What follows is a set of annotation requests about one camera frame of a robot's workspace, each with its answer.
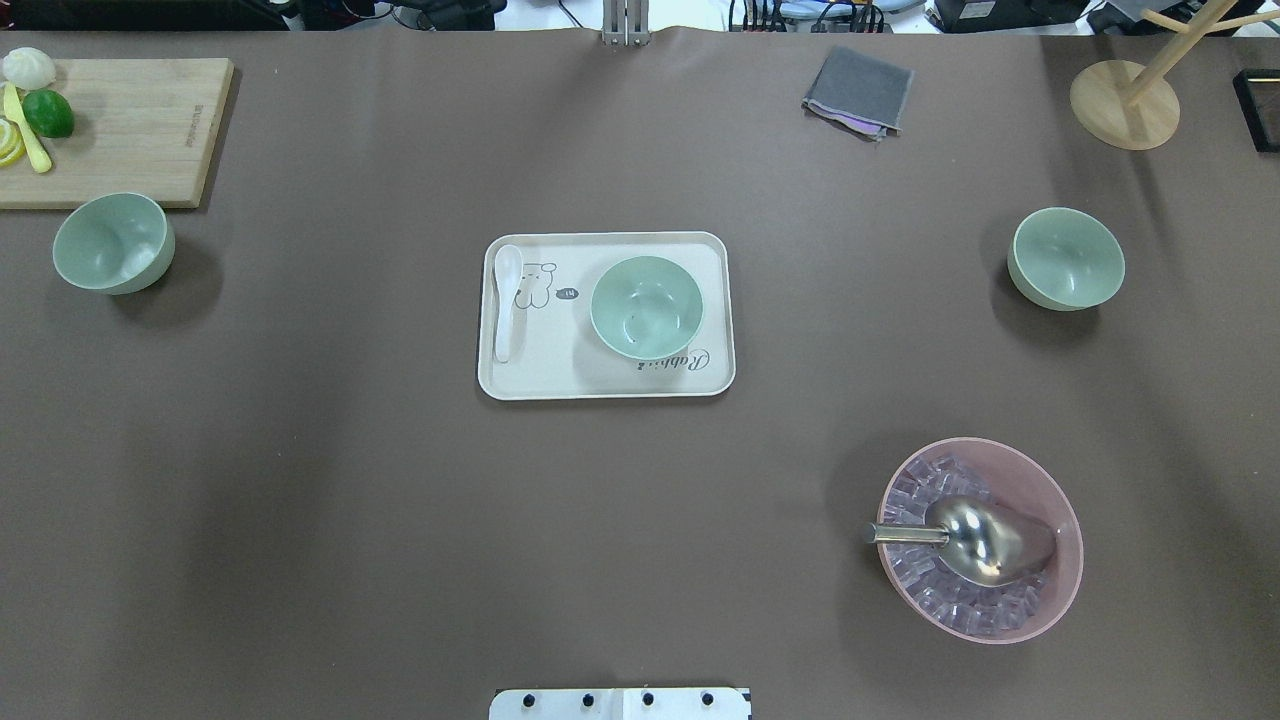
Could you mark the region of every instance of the scoop handle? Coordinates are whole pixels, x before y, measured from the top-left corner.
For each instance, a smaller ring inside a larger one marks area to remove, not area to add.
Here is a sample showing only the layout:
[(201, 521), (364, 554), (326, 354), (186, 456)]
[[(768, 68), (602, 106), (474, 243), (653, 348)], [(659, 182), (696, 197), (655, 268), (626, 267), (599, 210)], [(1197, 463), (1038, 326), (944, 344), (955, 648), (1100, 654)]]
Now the scoop handle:
[(881, 525), (867, 523), (863, 528), (863, 542), (877, 544), (886, 542), (908, 542), (915, 544), (946, 544), (950, 539), (942, 528), (925, 525)]

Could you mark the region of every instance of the white spoon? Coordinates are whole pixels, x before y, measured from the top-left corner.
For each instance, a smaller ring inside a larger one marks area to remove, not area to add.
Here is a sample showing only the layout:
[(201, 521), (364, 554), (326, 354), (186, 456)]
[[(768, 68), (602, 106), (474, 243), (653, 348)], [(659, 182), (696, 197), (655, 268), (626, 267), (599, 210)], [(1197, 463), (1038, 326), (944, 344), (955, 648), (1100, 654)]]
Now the white spoon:
[(499, 363), (511, 360), (511, 309), (520, 290), (520, 275), (525, 258), (515, 245), (503, 245), (493, 258), (493, 277), (498, 283), (498, 327), (493, 338), (493, 357)]

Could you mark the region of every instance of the white garlic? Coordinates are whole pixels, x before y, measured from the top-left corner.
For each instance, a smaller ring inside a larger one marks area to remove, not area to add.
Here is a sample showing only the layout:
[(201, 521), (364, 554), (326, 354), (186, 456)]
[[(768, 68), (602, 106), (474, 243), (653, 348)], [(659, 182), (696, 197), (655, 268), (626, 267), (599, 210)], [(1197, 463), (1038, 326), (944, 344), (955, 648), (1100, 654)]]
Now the white garlic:
[(22, 90), (40, 90), (56, 74), (52, 58), (35, 47), (18, 47), (4, 56), (4, 77)]

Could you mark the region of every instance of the round wooden base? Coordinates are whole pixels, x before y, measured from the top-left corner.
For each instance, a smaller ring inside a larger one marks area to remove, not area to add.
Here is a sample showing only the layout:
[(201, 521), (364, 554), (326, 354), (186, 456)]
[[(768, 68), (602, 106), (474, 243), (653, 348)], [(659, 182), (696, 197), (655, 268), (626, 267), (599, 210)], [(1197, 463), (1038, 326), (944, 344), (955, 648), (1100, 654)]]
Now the round wooden base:
[(1133, 105), (1125, 91), (1143, 65), (1128, 60), (1094, 63), (1071, 82), (1071, 110), (1098, 140), (1125, 150), (1151, 150), (1178, 129), (1178, 95), (1164, 79), (1156, 81)]

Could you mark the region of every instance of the folded cloth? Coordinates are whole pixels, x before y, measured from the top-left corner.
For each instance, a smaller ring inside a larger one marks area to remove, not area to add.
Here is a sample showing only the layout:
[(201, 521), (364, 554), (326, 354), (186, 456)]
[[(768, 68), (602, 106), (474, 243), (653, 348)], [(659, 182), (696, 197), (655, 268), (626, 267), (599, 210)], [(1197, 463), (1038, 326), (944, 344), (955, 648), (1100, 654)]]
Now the folded cloth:
[(890, 129), (902, 131), (902, 108), (914, 77), (915, 70), (833, 47), (801, 105), (879, 141)]

